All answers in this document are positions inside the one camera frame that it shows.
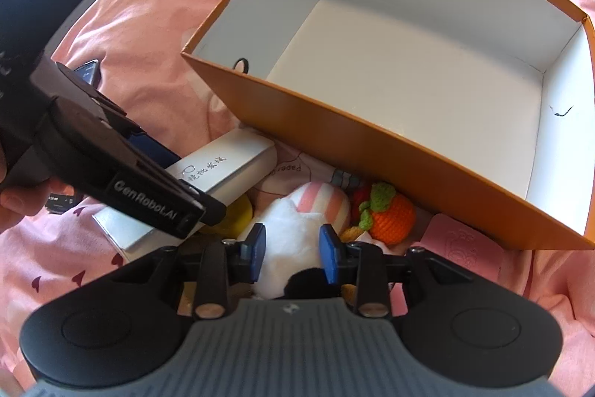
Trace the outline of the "person's left hand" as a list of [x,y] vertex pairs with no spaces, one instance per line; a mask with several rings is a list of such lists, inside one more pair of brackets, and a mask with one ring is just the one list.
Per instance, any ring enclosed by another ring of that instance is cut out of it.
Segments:
[[51,193],[51,181],[34,188],[4,188],[1,190],[0,229],[4,232],[30,215],[36,215],[45,205]]

